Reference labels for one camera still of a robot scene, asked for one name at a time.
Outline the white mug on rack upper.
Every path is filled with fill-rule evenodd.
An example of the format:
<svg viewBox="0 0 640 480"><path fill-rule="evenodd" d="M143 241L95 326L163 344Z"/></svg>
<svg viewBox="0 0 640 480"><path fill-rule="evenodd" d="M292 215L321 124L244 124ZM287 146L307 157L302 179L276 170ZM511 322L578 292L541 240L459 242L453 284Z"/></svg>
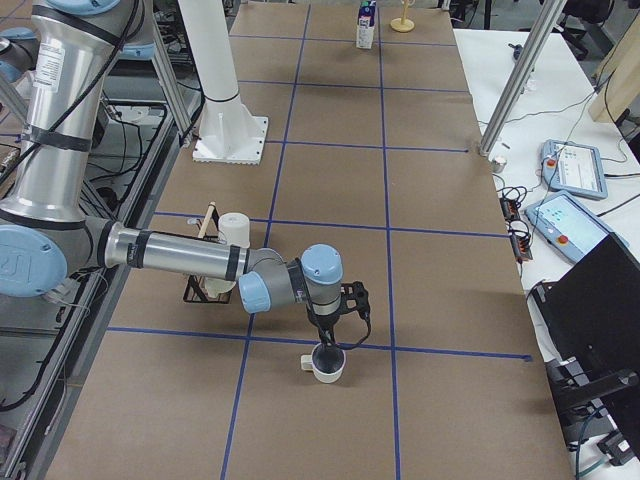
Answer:
<svg viewBox="0 0 640 480"><path fill-rule="evenodd" d="M218 221L219 242L241 248L250 247L250 219L240 212L223 214Z"/></svg>

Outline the teach pendant tablet near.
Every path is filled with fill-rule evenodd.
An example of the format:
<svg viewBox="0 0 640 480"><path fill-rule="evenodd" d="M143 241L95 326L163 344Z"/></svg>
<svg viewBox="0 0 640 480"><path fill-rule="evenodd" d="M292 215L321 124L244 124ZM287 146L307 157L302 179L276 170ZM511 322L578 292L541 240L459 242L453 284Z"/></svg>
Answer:
<svg viewBox="0 0 640 480"><path fill-rule="evenodd" d="M532 229L575 264L614 230L565 190L524 209Z"/></svg>

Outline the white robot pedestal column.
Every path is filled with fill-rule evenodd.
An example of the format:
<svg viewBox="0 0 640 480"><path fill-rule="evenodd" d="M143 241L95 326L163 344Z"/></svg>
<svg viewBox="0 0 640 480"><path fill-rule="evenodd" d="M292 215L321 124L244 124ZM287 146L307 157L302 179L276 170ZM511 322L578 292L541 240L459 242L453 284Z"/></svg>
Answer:
<svg viewBox="0 0 640 480"><path fill-rule="evenodd" d="M188 1L181 10L205 97L193 158L257 165L269 119L252 115L241 99L223 4Z"/></svg>

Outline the wooden mug tree stand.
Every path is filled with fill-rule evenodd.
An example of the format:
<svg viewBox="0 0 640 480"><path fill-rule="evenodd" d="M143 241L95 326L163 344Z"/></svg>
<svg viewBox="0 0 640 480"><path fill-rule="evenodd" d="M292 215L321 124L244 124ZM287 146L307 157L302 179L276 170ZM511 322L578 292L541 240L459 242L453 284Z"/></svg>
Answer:
<svg viewBox="0 0 640 480"><path fill-rule="evenodd" d="M408 18L408 10L411 4L411 0L402 1L401 15L392 19L390 22L390 27L393 31L398 33L409 33L415 28L414 22Z"/></svg>

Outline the teach pendant tablet far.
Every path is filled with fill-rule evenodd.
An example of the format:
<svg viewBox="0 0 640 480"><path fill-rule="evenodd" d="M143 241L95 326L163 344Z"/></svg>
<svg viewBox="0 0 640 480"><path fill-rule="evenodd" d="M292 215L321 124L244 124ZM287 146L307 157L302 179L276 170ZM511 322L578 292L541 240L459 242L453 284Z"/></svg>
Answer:
<svg viewBox="0 0 640 480"><path fill-rule="evenodd" d="M608 197L601 155L596 147L549 139L543 143L540 156L543 178L552 190L565 190L594 200Z"/></svg>

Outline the black laptop monitor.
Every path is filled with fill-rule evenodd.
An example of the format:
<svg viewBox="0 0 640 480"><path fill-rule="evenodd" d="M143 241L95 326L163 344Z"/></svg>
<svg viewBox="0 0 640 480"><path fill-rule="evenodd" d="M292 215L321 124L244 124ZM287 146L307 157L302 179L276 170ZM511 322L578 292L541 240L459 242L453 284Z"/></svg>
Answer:
<svg viewBox="0 0 640 480"><path fill-rule="evenodd" d="M581 384L639 372L639 261L616 234L531 294L560 354L546 364L552 381L561 380L572 360Z"/></svg>

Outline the small metal cylinder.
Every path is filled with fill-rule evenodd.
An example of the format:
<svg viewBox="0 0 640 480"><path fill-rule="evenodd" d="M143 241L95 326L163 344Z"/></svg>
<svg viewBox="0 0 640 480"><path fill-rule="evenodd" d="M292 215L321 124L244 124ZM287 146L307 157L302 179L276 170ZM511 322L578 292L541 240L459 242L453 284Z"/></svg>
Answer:
<svg viewBox="0 0 640 480"><path fill-rule="evenodd" d="M491 160L492 172L499 174L502 173L507 165L507 159L503 156L496 156Z"/></svg>

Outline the blue Pascual milk carton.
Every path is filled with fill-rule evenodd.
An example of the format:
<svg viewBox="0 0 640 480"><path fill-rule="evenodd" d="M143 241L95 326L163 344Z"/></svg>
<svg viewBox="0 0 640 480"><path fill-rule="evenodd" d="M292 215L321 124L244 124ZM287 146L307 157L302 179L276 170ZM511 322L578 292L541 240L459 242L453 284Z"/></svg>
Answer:
<svg viewBox="0 0 640 480"><path fill-rule="evenodd" d="M361 1L356 21L356 47L371 49L374 39L376 1Z"/></svg>

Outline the teach pendant tablet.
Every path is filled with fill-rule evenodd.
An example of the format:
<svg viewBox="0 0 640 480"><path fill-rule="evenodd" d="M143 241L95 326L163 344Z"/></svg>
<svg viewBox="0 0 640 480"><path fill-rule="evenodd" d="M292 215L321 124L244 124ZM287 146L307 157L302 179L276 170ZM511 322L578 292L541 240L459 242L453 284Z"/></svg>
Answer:
<svg viewBox="0 0 640 480"><path fill-rule="evenodd" d="M524 209L532 229L575 264L614 230L565 190Z"/></svg>
<svg viewBox="0 0 640 480"><path fill-rule="evenodd" d="M594 200L608 197L601 155L596 147L549 139L543 143L540 156L543 178L552 190L565 190Z"/></svg>

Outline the aluminium frame post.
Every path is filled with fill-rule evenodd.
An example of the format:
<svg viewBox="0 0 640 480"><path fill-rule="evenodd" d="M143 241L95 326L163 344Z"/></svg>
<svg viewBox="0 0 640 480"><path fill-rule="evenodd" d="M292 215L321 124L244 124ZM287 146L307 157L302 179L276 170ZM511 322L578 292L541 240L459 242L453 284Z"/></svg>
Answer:
<svg viewBox="0 0 640 480"><path fill-rule="evenodd" d="M543 2L542 10L529 32L522 53L513 67L479 143L479 153L482 156L487 157L493 149L565 4L566 0Z"/></svg>

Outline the white mug grey inside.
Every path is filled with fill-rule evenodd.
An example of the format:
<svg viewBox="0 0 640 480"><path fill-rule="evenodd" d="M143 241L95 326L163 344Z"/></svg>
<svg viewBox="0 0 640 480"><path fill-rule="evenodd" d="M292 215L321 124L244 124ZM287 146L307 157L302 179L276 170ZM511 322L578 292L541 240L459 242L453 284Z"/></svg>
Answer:
<svg viewBox="0 0 640 480"><path fill-rule="evenodd" d="M312 352L300 357L303 371L312 372L321 383L331 384L340 379L346 364L346 353L332 345L317 344Z"/></svg>

